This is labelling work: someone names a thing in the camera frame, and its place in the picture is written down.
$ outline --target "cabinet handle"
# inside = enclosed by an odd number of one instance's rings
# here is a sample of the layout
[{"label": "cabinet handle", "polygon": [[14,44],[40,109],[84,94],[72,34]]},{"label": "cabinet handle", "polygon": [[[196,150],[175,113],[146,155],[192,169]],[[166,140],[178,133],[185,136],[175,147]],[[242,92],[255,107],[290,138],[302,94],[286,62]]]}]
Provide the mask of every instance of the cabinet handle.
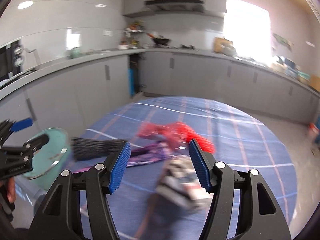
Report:
[{"label": "cabinet handle", "polygon": [[106,70],[106,79],[110,80],[110,68],[108,65],[105,65],[104,68]]},{"label": "cabinet handle", "polygon": [[34,122],[37,121],[37,117],[36,117],[35,111],[33,110],[33,107],[32,107],[32,104],[31,104],[30,99],[27,98],[27,99],[26,99],[26,102],[27,102],[27,106],[28,106],[28,108],[29,108],[29,111],[30,111],[32,120],[33,120]]},{"label": "cabinet handle", "polygon": [[170,68],[174,68],[174,58],[170,58]]},{"label": "cabinet handle", "polygon": [[253,74],[253,83],[256,83],[256,82],[257,82],[257,78],[258,78],[258,73],[255,72],[255,73]]},{"label": "cabinet handle", "polygon": [[228,71],[227,71],[227,76],[228,77],[231,77],[231,69],[232,69],[232,67],[228,66]]},{"label": "cabinet handle", "polygon": [[290,87],[290,90],[289,90],[289,96],[292,95],[292,91],[293,91],[293,86]]}]

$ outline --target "green trash bin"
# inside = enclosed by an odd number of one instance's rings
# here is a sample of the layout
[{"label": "green trash bin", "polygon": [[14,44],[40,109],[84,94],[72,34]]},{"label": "green trash bin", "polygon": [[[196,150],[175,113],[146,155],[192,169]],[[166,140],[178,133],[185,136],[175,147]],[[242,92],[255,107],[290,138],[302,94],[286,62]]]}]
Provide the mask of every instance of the green trash bin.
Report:
[{"label": "green trash bin", "polygon": [[49,190],[61,172],[63,163],[68,158],[71,149],[68,133],[65,130],[49,128],[33,136],[33,138],[44,133],[49,136],[49,142],[35,152],[32,158],[33,170],[23,174],[23,176],[40,188]]}]

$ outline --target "cardboard box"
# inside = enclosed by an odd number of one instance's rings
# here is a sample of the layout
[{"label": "cardboard box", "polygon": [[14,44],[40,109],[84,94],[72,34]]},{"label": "cardboard box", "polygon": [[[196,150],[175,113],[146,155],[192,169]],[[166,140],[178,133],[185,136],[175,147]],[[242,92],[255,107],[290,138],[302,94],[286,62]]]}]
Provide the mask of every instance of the cardboard box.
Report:
[{"label": "cardboard box", "polygon": [[216,53],[222,53],[222,48],[221,48],[222,43],[227,43],[227,44],[233,45],[232,41],[228,41],[225,38],[215,37],[214,44],[213,44],[213,51]]},{"label": "cardboard box", "polygon": [[320,77],[315,76],[315,75],[311,75],[309,86],[313,87],[315,90],[317,90],[319,92],[320,91]]}]

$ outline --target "silver screw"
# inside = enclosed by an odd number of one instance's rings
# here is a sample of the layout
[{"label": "silver screw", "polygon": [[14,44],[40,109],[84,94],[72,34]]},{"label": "silver screw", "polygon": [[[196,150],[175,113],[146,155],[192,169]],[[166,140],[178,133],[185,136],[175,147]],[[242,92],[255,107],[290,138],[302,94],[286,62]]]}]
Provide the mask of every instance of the silver screw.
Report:
[{"label": "silver screw", "polygon": [[98,163],[96,166],[95,166],[96,170],[102,170],[104,168],[104,165],[102,163]]},{"label": "silver screw", "polygon": [[61,175],[62,175],[63,177],[66,177],[66,176],[68,176],[69,174],[70,174],[70,172],[69,172],[68,170],[64,170],[64,171],[61,172]]},{"label": "silver screw", "polygon": [[217,162],[217,163],[216,163],[216,166],[217,166],[219,169],[223,169],[226,165],[225,165],[225,163],[223,163],[223,162]]},{"label": "silver screw", "polygon": [[257,176],[259,174],[259,171],[257,171],[256,169],[251,169],[250,173],[254,176]]}]

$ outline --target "blue tablecloth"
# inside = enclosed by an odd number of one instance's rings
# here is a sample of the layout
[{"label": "blue tablecloth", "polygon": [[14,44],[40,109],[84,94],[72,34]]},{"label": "blue tablecloth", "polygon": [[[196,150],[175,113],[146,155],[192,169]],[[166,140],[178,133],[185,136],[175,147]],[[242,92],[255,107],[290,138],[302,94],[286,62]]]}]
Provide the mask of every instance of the blue tablecloth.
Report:
[{"label": "blue tablecloth", "polygon": [[[215,158],[239,171],[257,168],[276,196],[284,216],[289,223],[295,208],[297,181],[294,166],[285,146],[260,121],[244,112],[212,100],[189,97],[152,98],[128,104],[106,114],[92,127],[86,129],[84,138],[98,140],[110,138],[127,139],[132,148],[146,146],[152,141],[136,137],[143,121],[167,124],[182,121],[198,134],[211,140],[215,147]],[[187,149],[179,154],[188,155]],[[74,163],[67,168],[79,171],[81,168],[103,162],[104,158]],[[162,171],[164,162],[144,166],[128,167],[121,185],[113,195],[108,196],[110,210],[121,239],[198,239],[208,211],[186,213],[164,199],[147,201]],[[86,237],[91,237],[89,220],[86,217],[85,194],[81,193],[81,212]],[[236,231],[239,209],[239,191],[235,191],[234,205],[228,237]],[[154,231],[140,234],[144,219],[149,216]]]}]

